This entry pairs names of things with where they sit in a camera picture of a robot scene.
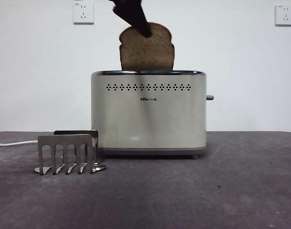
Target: wall socket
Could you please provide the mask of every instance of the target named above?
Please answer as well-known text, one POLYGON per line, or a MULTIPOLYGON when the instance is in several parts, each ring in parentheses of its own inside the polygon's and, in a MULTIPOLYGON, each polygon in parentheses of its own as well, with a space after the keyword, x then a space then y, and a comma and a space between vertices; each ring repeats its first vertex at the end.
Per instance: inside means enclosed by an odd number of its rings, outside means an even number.
POLYGON ((93 2, 79 1, 73 4, 74 24, 94 24, 93 2))
POLYGON ((275 25, 291 25, 291 5, 275 6, 275 25))

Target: power cord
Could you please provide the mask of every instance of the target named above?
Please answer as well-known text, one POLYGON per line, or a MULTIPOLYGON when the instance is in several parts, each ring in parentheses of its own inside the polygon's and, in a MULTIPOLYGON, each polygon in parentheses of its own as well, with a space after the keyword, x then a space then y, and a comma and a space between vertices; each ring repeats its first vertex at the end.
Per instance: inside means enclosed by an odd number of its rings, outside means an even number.
POLYGON ((0 146, 18 146, 26 144, 36 144, 37 141, 13 142, 13 143, 0 143, 0 146))

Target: toaster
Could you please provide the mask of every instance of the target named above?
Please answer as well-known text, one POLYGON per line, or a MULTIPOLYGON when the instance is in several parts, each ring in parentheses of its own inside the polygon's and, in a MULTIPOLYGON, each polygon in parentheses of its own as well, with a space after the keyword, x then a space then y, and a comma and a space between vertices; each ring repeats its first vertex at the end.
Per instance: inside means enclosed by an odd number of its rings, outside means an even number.
POLYGON ((206 148, 206 74, 103 71, 91 75, 91 125, 105 155, 191 155, 206 148))

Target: bread slice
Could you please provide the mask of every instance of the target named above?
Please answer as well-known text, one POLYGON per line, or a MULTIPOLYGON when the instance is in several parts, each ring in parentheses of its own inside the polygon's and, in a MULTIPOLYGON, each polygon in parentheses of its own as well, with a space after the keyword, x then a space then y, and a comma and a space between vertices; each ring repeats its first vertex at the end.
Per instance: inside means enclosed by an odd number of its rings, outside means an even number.
POLYGON ((175 51, 171 33, 163 25, 150 22, 152 36, 146 38, 133 27, 120 35, 120 60, 124 71, 172 70, 175 51))

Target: toast rack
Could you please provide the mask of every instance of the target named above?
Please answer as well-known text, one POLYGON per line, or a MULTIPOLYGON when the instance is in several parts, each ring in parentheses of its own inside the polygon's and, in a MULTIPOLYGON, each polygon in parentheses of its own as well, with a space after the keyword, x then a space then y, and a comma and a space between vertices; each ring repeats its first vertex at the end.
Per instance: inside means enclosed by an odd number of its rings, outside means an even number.
POLYGON ((99 133, 97 130, 77 130, 77 131, 54 131, 53 135, 38 137, 39 167, 34 171, 45 175, 48 170, 52 169, 53 175, 57 175, 59 171, 65 168, 65 174, 68 175, 76 167, 77 173, 82 174, 84 168, 89 167, 89 173, 95 173, 106 169, 106 166, 99 165, 103 160, 103 156, 98 151, 99 133), (81 150, 80 146, 85 144, 85 149, 81 150), (50 147, 51 166, 43 166, 42 147, 48 145, 50 147), (63 146, 63 162, 56 168, 56 146, 63 146), (68 162, 68 146, 74 145, 73 164, 69 166, 68 162), (81 162, 82 154, 85 155, 84 161, 81 162))

